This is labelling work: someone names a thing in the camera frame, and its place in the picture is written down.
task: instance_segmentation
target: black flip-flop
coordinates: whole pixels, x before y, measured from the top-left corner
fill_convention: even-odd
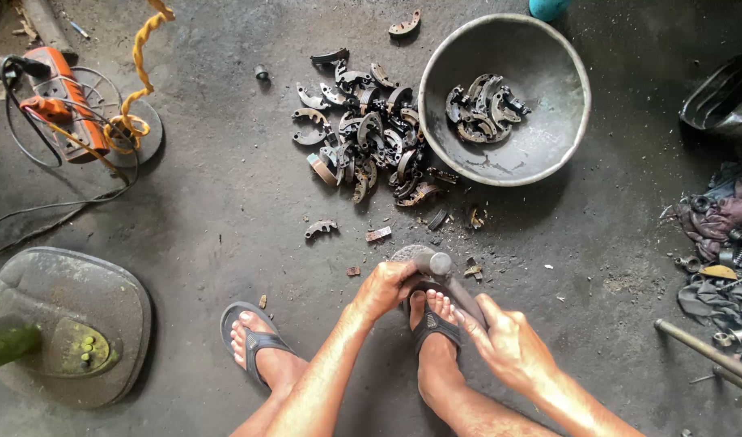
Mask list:
[[[411,319],[411,302],[409,302],[407,308],[409,318]],[[417,323],[414,331],[411,332],[412,335],[415,336],[415,357],[417,357],[417,359],[419,359],[419,352],[420,349],[422,349],[422,343],[424,343],[424,339],[434,332],[440,332],[446,335],[446,337],[450,339],[455,344],[455,346],[457,346],[457,353],[460,353],[460,327],[456,324],[444,320],[443,317],[435,313],[430,308],[428,301],[425,300],[424,314],[422,315],[422,320]]]
[[[271,322],[269,316],[261,311],[257,305],[253,305],[249,302],[234,302],[223,311],[223,316],[220,318],[220,335],[231,356],[234,356],[235,352],[230,344],[233,340],[230,337],[230,332],[233,331],[233,322],[239,320],[239,314],[242,311],[251,311],[258,314],[258,317],[260,317],[261,320],[269,325],[271,330],[274,331],[274,333],[253,332],[250,328],[244,327],[244,332],[247,333],[247,337],[244,339],[244,362],[247,364],[247,373],[250,374],[253,380],[258,381],[262,386],[270,390],[271,387],[269,387],[269,384],[261,378],[261,374],[258,372],[258,366],[255,364],[255,355],[258,351],[265,348],[274,348],[290,352],[296,356],[298,356],[298,354],[293,352],[293,350],[282,341],[274,323]]]

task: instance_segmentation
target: dirty rag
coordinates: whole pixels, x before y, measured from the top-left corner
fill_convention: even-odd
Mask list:
[[[735,180],[734,197],[720,199],[705,214],[694,211],[688,204],[677,204],[672,214],[681,223],[684,233],[697,243],[702,258],[715,260],[731,230],[736,229],[742,239],[742,177]]]
[[[708,282],[690,284],[678,292],[678,303],[701,324],[710,319],[722,330],[742,327],[742,284],[721,292]]]

